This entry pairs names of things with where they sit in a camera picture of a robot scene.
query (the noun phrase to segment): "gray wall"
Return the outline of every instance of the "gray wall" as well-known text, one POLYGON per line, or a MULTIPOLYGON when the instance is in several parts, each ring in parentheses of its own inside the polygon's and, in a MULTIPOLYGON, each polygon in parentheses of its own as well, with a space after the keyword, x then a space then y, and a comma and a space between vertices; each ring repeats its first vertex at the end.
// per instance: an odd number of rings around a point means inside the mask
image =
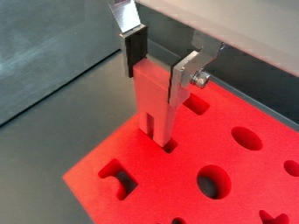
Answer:
MULTIPOLYGON (((149 26, 149 53, 170 65, 193 47, 193 29, 138 5, 149 26)), ((228 46, 207 70, 235 89, 299 123, 299 78, 228 46)))
POLYGON ((0 3, 0 124, 116 49, 105 0, 0 3))

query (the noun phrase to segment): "gray table surface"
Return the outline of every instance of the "gray table surface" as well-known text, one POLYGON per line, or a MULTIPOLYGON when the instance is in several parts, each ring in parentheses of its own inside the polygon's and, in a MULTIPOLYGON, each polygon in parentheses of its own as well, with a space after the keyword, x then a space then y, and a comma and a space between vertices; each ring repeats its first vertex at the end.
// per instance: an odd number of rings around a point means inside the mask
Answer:
POLYGON ((0 223, 93 223, 61 175, 136 112, 116 53, 0 128, 0 223))

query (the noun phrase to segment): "white overhead frame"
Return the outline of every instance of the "white overhead frame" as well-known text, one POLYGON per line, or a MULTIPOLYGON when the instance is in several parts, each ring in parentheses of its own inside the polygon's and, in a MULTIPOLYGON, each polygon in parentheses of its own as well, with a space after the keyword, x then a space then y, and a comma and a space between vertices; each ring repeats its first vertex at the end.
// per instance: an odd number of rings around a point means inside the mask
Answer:
POLYGON ((297 0, 134 0, 299 76, 297 0))

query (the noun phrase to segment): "red foam insert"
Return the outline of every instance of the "red foam insert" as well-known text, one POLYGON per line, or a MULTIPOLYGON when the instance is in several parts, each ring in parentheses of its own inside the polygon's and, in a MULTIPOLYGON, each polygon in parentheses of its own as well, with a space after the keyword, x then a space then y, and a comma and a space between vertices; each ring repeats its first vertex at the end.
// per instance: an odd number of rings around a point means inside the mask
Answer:
POLYGON ((134 115, 62 178, 97 224, 295 224, 297 163, 297 132, 211 83, 191 87, 162 148, 134 115), (134 182, 130 192, 120 170, 134 182), (217 186, 213 199, 197 177, 217 186))

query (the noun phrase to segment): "shaped cutout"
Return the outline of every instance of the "shaped cutout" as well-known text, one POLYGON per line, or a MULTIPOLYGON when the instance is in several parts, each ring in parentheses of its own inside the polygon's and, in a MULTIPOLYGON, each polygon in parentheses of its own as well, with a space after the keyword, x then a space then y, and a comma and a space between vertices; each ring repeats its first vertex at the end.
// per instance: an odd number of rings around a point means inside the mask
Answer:
POLYGON ((259 211, 259 217, 263 224, 289 224, 288 216, 284 213, 272 218, 272 216, 261 210, 259 211))
POLYGON ((263 148, 261 140, 257 134, 252 130, 244 127, 235 127, 231 130, 231 135, 235 141, 237 142, 237 144, 245 149, 251 151, 261 150, 263 148))
POLYGON ((181 218, 174 218, 172 224, 185 224, 185 221, 181 218))
POLYGON ((182 103, 182 105, 197 115, 201 116, 209 108, 209 104, 195 94, 182 103))
POLYGON ((137 183, 116 159, 105 165, 97 175, 102 179, 106 177, 114 177, 117 179, 120 187, 116 192, 116 197, 120 200, 124 200, 128 194, 136 189, 137 183))
POLYGON ((220 200, 229 194, 229 175, 216 165, 207 165, 200 169, 197 175, 197 186, 201 193, 208 198, 220 200))
POLYGON ((177 146, 177 143, 176 141, 170 138, 170 141, 166 143, 166 145, 162 147, 162 150, 166 152, 166 153, 172 153, 173 149, 176 148, 177 146))
POLYGON ((291 176, 299 177, 299 164, 293 160, 284 161, 284 170, 291 176))

